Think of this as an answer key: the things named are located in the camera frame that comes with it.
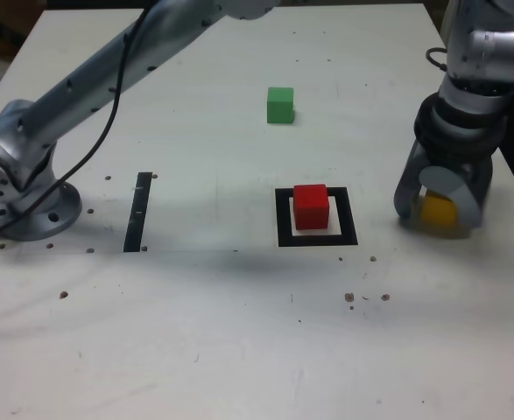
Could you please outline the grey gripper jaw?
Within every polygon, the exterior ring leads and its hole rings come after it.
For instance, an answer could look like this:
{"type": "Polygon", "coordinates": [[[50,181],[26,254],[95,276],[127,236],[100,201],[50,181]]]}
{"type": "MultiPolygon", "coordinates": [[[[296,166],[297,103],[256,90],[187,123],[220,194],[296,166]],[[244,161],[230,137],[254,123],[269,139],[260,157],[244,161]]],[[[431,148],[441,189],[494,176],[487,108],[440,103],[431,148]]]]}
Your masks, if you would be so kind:
{"type": "Polygon", "coordinates": [[[413,204],[418,198],[422,186],[419,174],[427,166],[426,152],[422,145],[415,140],[393,196],[395,210],[403,220],[408,220],[412,216],[413,204]]]}
{"type": "Polygon", "coordinates": [[[450,199],[458,212],[460,228],[473,229],[482,225],[482,215],[493,175],[490,157],[474,164],[454,168],[431,165],[419,173],[421,185],[450,199]]]}

